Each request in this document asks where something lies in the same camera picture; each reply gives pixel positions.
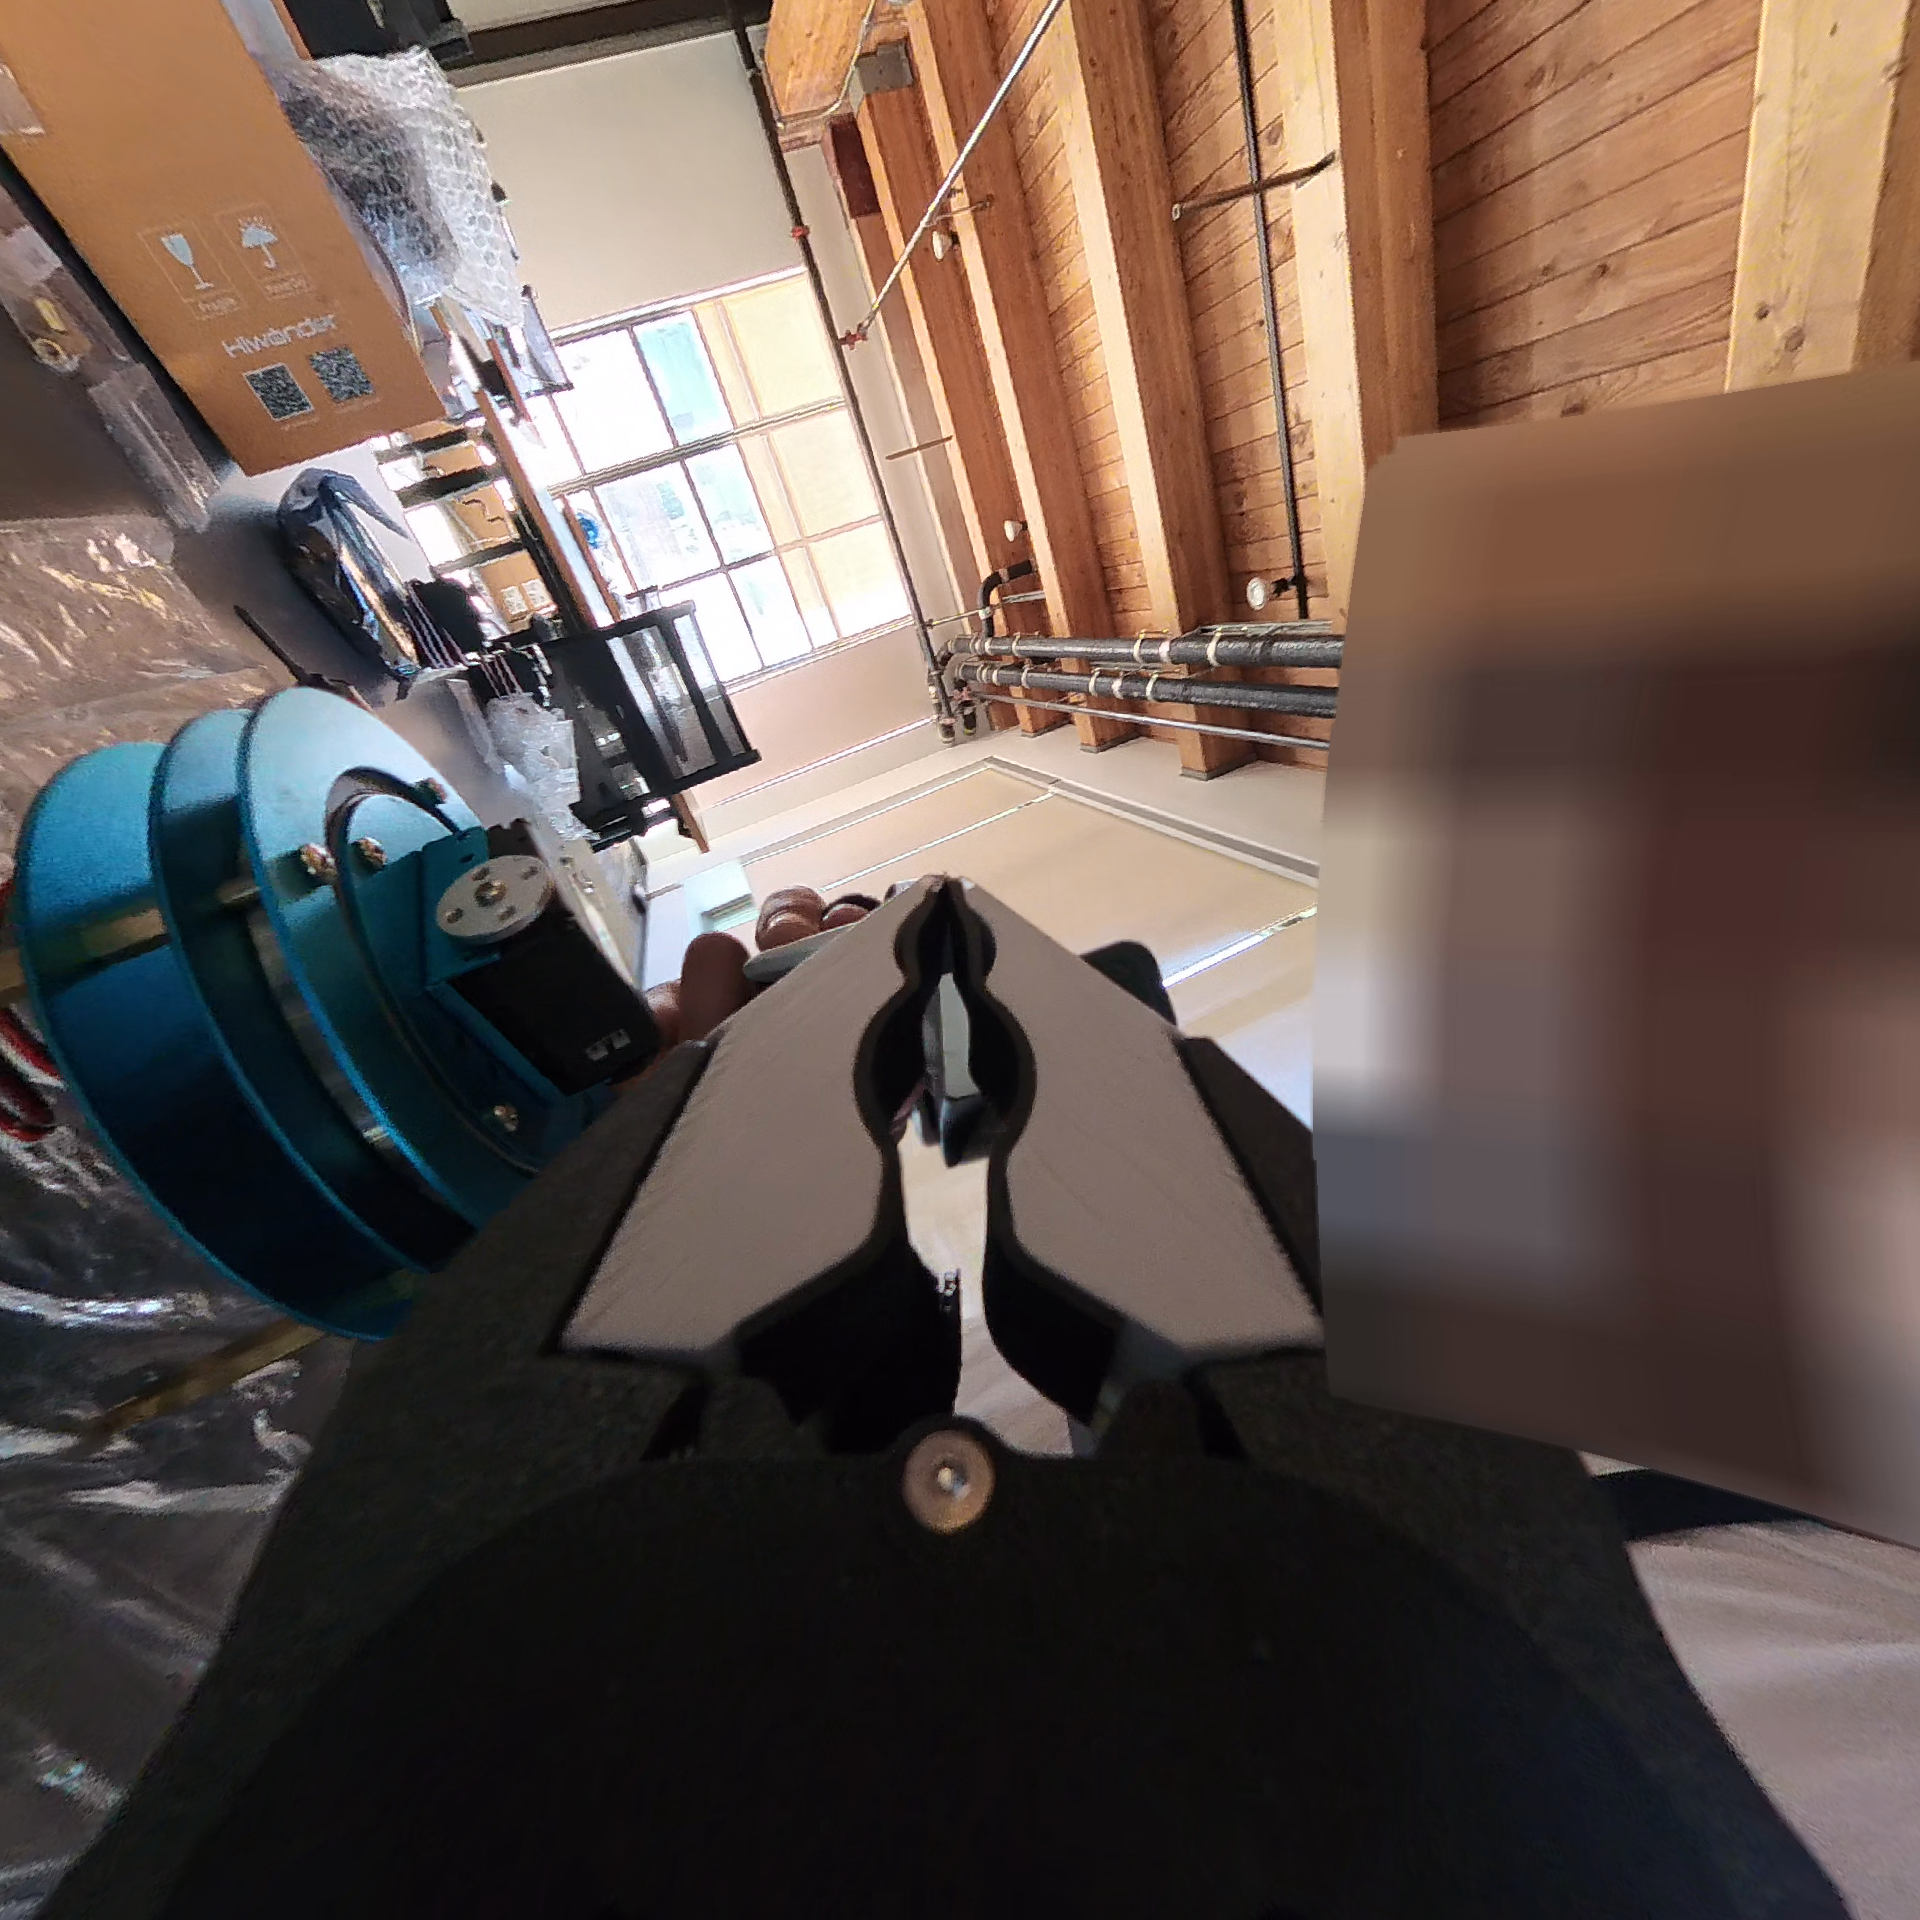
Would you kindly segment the bubble wrap bundle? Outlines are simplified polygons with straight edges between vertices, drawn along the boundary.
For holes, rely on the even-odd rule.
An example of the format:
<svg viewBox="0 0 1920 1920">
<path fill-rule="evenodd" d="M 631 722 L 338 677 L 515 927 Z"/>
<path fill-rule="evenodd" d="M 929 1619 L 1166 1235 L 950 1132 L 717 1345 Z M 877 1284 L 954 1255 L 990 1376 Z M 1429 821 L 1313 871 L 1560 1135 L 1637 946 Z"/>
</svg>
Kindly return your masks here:
<svg viewBox="0 0 1920 1920">
<path fill-rule="evenodd" d="M 409 306 L 519 321 L 519 253 L 483 143 L 426 51 L 277 65 L 271 90 Z"/>
</svg>

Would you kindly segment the crumpled clear plastic wrap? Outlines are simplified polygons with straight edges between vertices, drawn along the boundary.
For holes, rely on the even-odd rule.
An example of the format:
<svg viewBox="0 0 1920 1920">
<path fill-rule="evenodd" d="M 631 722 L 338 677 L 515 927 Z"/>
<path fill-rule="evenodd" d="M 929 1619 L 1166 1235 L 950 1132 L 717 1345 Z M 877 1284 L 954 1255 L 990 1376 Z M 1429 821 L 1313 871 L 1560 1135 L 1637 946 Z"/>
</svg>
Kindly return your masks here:
<svg viewBox="0 0 1920 1920">
<path fill-rule="evenodd" d="M 579 801 L 574 724 L 529 693 L 490 699 L 483 724 L 496 754 L 553 819 L 571 816 Z"/>
</svg>

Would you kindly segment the orange cardboard box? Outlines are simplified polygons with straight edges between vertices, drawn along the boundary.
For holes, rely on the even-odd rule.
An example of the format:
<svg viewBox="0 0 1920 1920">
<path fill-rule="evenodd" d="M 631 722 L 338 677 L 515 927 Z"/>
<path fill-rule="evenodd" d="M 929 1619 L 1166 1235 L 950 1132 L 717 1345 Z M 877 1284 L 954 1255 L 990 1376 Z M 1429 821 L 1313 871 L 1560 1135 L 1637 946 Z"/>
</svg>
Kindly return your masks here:
<svg viewBox="0 0 1920 1920">
<path fill-rule="evenodd" d="M 3 153 L 248 476 L 441 418 L 398 276 L 281 113 L 281 4 L 3 2 Z"/>
</svg>

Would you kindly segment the person's right hand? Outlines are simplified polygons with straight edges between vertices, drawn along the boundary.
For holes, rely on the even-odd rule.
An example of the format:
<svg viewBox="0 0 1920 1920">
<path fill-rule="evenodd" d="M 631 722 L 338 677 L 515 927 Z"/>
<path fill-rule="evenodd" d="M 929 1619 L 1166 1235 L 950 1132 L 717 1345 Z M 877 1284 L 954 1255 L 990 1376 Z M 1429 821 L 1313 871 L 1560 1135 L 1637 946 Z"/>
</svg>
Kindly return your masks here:
<svg viewBox="0 0 1920 1920">
<path fill-rule="evenodd" d="M 792 884 L 758 904 L 746 943 L 736 931 L 702 931 L 686 946 L 679 976 L 641 996 L 661 1049 L 706 1040 L 877 908 L 874 896 L 822 896 Z"/>
</svg>

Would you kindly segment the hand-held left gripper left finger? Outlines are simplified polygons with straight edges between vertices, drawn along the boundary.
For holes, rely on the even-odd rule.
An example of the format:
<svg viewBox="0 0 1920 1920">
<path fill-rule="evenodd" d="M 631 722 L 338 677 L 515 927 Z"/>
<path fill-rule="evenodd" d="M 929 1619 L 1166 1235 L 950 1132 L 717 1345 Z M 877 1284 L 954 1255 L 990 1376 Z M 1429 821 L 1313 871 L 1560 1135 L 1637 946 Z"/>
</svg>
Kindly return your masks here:
<svg viewBox="0 0 1920 1920">
<path fill-rule="evenodd" d="M 625 1360 L 873 1360 L 942 1337 L 898 1140 L 927 1077 L 946 880 L 903 888 L 733 1015 L 562 1331 Z"/>
</svg>

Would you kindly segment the large grid window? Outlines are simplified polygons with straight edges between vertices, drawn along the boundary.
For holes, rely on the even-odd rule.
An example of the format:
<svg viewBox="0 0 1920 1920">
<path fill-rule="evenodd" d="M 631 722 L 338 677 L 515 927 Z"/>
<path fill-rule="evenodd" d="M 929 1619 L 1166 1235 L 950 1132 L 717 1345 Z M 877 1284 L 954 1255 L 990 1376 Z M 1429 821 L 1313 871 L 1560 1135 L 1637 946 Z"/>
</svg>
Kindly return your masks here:
<svg viewBox="0 0 1920 1920">
<path fill-rule="evenodd" d="M 689 603 L 725 684 L 911 625 L 802 273 L 560 338 L 543 482 L 623 611 Z"/>
</svg>

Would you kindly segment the dark grey desk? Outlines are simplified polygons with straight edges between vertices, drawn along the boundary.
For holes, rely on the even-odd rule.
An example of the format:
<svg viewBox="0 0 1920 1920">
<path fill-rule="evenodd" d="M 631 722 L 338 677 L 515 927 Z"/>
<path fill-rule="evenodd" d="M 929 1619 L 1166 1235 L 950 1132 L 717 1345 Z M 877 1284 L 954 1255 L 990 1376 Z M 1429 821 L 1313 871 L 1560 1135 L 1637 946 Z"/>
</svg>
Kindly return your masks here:
<svg viewBox="0 0 1920 1920">
<path fill-rule="evenodd" d="M 34 200 L 34 193 L 25 186 L 18 170 L 10 161 L 3 161 L 3 207 L 10 203 L 22 212 L 22 218 L 35 228 L 40 237 L 45 237 L 58 259 L 74 273 L 80 285 L 87 296 L 90 296 L 103 309 L 107 309 L 105 288 L 94 279 L 90 271 L 80 265 L 77 251 L 69 243 L 57 243 L 53 235 L 53 218 L 45 208 Z M 174 548 L 174 571 L 185 584 L 187 591 L 200 601 L 208 617 L 215 623 L 216 628 L 226 632 L 242 645 L 253 641 L 258 650 L 271 650 L 277 639 L 294 639 L 294 641 L 312 641 L 325 628 L 321 611 L 312 603 L 312 599 L 297 585 L 294 577 L 281 561 L 278 543 L 277 543 L 277 507 L 281 493 L 291 485 L 287 480 L 282 487 L 277 487 L 271 493 L 258 485 L 234 479 L 234 464 L 230 457 L 218 457 L 211 472 L 218 479 L 218 491 L 209 507 L 209 527 L 200 536 L 190 536 L 178 529 L 168 520 L 165 520 L 158 501 L 153 493 L 141 485 L 136 472 L 128 464 L 119 445 L 107 436 L 103 420 L 94 413 L 87 399 L 77 392 L 65 387 L 55 376 L 38 376 L 27 370 L 25 347 L 3 347 L 3 509 L 25 509 L 29 520 L 50 520 L 55 509 L 82 509 L 82 512 L 144 512 L 165 522 L 165 527 L 174 532 L 175 548 Z M 165 377 L 160 380 L 161 392 L 167 394 L 168 403 L 175 408 L 178 388 L 175 384 Z M 182 425 L 187 427 L 190 436 L 203 452 L 209 445 L 209 432 L 203 425 L 192 425 L 187 417 L 192 413 L 192 404 L 175 410 Z M 302 690 L 321 690 L 331 695 L 325 687 L 312 687 L 311 681 L 299 681 L 294 687 L 277 687 L 262 695 L 258 695 L 250 705 L 218 708 L 218 712 L 203 712 L 205 714 L 226 714 L 226 712 L 246 712 L 256 705 L 269 699 L 277 693 L 302 688 Z M 389 705 L 385 708 L 371 712 L 371 719 L 382 721 L 385 727 L 392 730 L 392 716 L 398 706 Z M 406 730 L 392 730 L 406 744 L 410 744 L 421 752 L 421 738 L 409 735 Z M 458 764 L 450 764 L 438 754 L 438 748 L 448 741 L 448 731 L 432 738 L 426 744 L 426 752 L 423 757 L 456 788 L 456 793 L 486 821 L 506 823 L 515 813 L 529 813 L 531 819 L 542 819 L 542 807 L 515 807 L 514 813 L 502 809 L 486 809 L 490 796 L 483 786 L 471 785 L 463 780 L 463 769 Z M 27 1002 L 22 1000 L 22 989 L 18 986 L 16 960 L 8 959 L 8 901 L 10 901 L 10 884 L 14 873 L 3 876 L 3 1013 L 25 1013 L 29 1018 L 29 1029 L 35 1033 L 35 1056 L 40 1059 L 43 1068 L 57 1074 L 58 1087 L 63 1092 L 63 1079 L 55 1071 L 53 1056 L 35 1029 L 35 1023 L 29 1015 Z M 153 1208 L 141 1199 L 141 1194 L 133 1186 L 130 1178 L 121 1172 L 121 1168 L 110 1160 L 107 1148 L 97 1143 L 97 1138 L 89 1132 L 90 1140 L 103 1149 L 110 1165 L 130 1185 L 134 1196 L 153 1211 Z M 181 1243 L 198 1257 L 211 1274 L 227 1283 L 203 1255 L 198 1255 L 185 1240 Z M 277 1316 L 277 1311 L 261 1304 L 253 1295 L 245 1292 L 234 1283 L 230 1288 L 246 1295 L 256 1305 L 266 1311 L 269 1315 L 269 1331 L 265 1345 L 291 1349 L 307 1337 L 338 1337 L 345 1345 L 367 1345 L 361 1340 L 343 1337 L 343 1336 L 314 1336 L 290 1319 Z M 211 1659 L 218 1642 L 216 1640 L 211 1652 L 208 1655 L 203 1671 L 193 1688 L 200 1682 L 208 1663 Z M 175 1716 L 181 1714 L 187 1697 L 193 1688 L 185 1695 Z M 147 1759 L 144 1759 L 138 1771 L 150 1761 L 154 1747 L 167 1736 L 153 1744 Z M 128 1788 L 121 1793 L 119 1802 L 97 1824 L 97 1829 L 80 1845 L 74 1855 L 69 1855 L 55 1864 L 50 1877 L 43 1877 L 34 1865 L 29 1865 L 27 1880 L 14 1880 L 3 1865 L 3 1916 L 50 1916 L 50 1898 L 55 1895 L 58 1881 L 82 1861 L 85 1852 L 90 1843 L 96 1843 L 112 1820 L 112 1812 L 121 1807 Z"/>
</svg>

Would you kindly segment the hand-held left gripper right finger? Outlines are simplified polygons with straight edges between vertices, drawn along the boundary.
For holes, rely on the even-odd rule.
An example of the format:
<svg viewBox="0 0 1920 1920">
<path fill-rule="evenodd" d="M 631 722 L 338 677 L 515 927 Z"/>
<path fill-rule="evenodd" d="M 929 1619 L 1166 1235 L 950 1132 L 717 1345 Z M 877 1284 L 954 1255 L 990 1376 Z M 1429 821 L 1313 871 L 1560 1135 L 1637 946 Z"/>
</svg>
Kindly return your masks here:
<svg viewBox="0 0 1920 1920">
<path fill-rule="evenodd" d="M 1210 1043 L 982 888 L 953 888 L 991 1116 L 981 1297 L 1018 1376 L 1318 1353 L 1312 1135 Z"/>
</svg>

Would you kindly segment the black office chair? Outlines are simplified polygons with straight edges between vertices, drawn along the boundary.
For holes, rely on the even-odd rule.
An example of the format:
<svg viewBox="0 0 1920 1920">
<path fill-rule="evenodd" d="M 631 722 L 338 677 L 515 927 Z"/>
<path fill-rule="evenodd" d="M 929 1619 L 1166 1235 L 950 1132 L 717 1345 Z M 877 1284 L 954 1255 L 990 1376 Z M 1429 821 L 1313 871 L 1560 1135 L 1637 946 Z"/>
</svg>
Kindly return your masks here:
<svg viewBox="0 0 1920 1920">
<path fill-rule="evenodd" d="M 697 851 L 707 834 L 689 793 L 758 761 L 713 665 L 689 601 L 601 632 L 537 642 L 571 722 L 579 796 L 571 813 L 595 848 L 671 823 Z"/>
</svg>

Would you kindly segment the large clear plastic bag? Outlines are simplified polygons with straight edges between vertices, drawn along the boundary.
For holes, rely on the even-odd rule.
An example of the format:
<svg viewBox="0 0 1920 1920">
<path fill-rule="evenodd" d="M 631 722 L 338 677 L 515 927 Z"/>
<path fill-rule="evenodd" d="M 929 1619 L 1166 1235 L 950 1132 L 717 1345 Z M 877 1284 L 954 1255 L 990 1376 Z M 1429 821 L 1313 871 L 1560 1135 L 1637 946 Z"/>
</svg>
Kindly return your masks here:
<svg viewBox="0 0 1920 1920">
<path fill-rule="evenodd" d="M 3 876 L 45 780 L 281 681 L 216 628 L 144 512 L 3 509 Z M 165 1229 L 3 1013 L 3 1865 L 97 1829 L 224 1633 L 350 1347 L 269 1315 Z"/>
</svg>

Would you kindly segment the group of small screw bags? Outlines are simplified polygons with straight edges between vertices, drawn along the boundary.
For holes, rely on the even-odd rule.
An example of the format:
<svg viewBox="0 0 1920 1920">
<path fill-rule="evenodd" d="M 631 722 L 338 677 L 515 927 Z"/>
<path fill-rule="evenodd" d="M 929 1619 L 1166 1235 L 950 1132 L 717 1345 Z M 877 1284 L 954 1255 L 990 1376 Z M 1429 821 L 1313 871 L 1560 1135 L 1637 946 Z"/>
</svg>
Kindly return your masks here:
<svg viewBox="0 0 1920 1920">
<path fill-rule="evenodd" d="M 200 536 L 218 479 L 158 377 L 134 360 L 55 248 L 3 207 L 1 305 L 34 361 L 77 388 L 174 529 Z"/>
</svg>

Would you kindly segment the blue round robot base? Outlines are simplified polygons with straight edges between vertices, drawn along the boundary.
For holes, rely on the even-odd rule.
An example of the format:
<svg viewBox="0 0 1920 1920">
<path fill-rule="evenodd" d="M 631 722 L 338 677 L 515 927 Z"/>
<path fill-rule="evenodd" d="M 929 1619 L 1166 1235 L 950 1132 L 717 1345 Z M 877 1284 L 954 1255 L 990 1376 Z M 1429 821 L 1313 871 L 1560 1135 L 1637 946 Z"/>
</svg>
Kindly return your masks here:
<svg viewBox="0 0 1920 1920">
<path fill-rule="evenodd" d="M 551 832 L 321 690 L 71 761 L 8 906 L 89 1132 L 314 1336 L 391 1337 L 664 1048 Z"/>
</svg>

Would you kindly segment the dark foil bag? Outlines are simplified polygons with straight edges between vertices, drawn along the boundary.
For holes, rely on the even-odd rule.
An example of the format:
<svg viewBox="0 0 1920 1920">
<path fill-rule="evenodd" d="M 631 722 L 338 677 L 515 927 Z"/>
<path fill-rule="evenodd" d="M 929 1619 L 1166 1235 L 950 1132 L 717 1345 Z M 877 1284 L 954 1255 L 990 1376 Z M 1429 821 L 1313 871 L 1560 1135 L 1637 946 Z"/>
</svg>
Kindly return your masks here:
<svg viewBox="0 0 1920 1920">
<path fill-rule="evenodd" d="M 433 632 L 369 527 L 398 531 L 345 472 L 302 468 L 277 507 L 278 556 L 326 623 L 389 681 L 409 688 L 430 665 Z"/>
</svg>

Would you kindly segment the black ceiling pipes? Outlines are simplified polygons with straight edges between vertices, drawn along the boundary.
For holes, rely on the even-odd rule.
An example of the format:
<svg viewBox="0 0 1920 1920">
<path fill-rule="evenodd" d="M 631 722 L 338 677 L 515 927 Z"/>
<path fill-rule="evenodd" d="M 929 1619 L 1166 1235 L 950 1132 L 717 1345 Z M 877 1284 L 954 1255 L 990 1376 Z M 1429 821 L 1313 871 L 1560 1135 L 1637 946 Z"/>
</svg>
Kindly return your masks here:
<svg viewBox="0 0 1920 1920">
<path fill-rule="evenodd" d="M 1014 716 L 1160 730 L 1247 752 L 1329 748 L 1343 639 L 1325 620 L 1217 623 L 1177 635 L 968 635 L 943 688 Z"/>
</svg>

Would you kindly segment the white shirt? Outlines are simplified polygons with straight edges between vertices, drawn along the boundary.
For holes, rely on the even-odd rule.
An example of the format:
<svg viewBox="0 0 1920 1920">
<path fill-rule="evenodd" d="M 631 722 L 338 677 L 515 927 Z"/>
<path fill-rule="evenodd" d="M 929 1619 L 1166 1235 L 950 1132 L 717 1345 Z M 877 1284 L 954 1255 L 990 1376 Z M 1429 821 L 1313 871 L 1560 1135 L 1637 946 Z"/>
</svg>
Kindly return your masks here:
<svg viewBox="0 0 1920 1920">
<path fill-rule="evenodd" d="M 1853 1916 L 1917 1916 L 1917 1553 L 1589 1457 L 1688 1682 Z"/>
</svg>

